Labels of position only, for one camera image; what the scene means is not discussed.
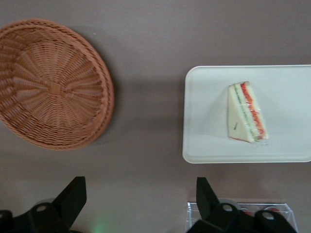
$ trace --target round basket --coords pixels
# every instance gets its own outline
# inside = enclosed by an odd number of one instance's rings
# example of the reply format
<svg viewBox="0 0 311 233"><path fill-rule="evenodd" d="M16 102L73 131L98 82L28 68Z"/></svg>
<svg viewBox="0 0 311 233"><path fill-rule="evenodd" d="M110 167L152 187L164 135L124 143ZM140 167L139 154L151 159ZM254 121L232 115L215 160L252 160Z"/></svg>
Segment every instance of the round basket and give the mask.
<svg viewBox="0 0 311 233"><path fill-rule="evenodd" d="M17 135L79 148L105 130L113 106L108 69L79 34L42 19L0 29L0 119Z"/></svg>

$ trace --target clear plastic container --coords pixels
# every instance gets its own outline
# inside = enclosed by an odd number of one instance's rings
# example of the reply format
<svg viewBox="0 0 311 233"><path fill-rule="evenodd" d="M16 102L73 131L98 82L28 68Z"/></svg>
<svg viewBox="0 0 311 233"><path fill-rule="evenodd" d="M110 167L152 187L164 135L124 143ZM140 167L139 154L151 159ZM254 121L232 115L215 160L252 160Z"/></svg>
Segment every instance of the clear plastic container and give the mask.
<svg viewBox="0 0 311 233"><path fill-rule="evenodd" d="M285 203L238 203L241 209L251 216L259 210L271 210L282 214L285 219L292 225L292 227L298 232L297 223L294 217L294 213L288 204ZM198 206L195 202L188 202L187 205L187 220L186 230L191 228L197 220L201 219Z"/></svg>

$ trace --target brown surface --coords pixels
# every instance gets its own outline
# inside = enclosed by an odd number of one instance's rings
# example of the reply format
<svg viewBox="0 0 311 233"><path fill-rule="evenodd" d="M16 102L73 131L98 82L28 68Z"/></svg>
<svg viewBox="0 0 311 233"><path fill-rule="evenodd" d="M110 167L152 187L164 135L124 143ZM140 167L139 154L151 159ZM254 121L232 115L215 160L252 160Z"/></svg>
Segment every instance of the brown surface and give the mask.
<svg viewBox="0 0 311 233"><path fill-rule="evenodd" d="M0 29L0 119L38 146L69 150L108 125L114 91L96 50L57 23L28 19Z"/></svg>
<svg viewBox="0 0 311 233"><path fill-rule="evenodd" d="M310 64L310 11L309 0L0 1L1 26L40 17L80 33L117 92L105 133L79 150L45 150L0 125L0 209L23 213L85 175L76 229L182 233L196 177L205 176L222 198L288 203L308 233L310 163L193 165L181 153L189 69Z"/></svg>

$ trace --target white tray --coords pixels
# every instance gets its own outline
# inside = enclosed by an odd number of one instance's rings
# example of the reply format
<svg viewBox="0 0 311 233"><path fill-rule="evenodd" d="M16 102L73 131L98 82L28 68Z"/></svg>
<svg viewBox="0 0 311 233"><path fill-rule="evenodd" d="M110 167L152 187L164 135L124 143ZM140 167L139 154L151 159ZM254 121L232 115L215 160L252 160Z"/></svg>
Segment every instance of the white tray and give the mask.
<svg viewBox="0 0 311 233"><path fill-rule="evenodd" d="M250 81L267 146L227 135L227 87ZM195 67L185 81L183 157L189 163L311 161L311 65Z"/></svg>

